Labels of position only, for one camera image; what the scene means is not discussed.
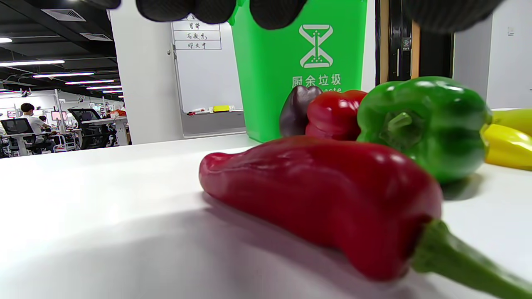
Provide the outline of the person's left hand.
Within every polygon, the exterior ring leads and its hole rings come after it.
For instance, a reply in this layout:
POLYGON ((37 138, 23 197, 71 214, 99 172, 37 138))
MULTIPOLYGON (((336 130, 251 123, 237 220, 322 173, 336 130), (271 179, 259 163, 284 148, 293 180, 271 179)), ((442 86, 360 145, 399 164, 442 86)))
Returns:
MULTIPOLYGON (((315 0, 251 0, 249 11, 254 22, 266 30, 291 25, 315 0)), ((232 22, 241 0, 137 0, 139 14, 154 22, 175 22, 194 15, 201 22, 232 22)), ((428 32, 462 32, 484 21, 502 5, 501 0, 404 0, 405 14, 428 32)))

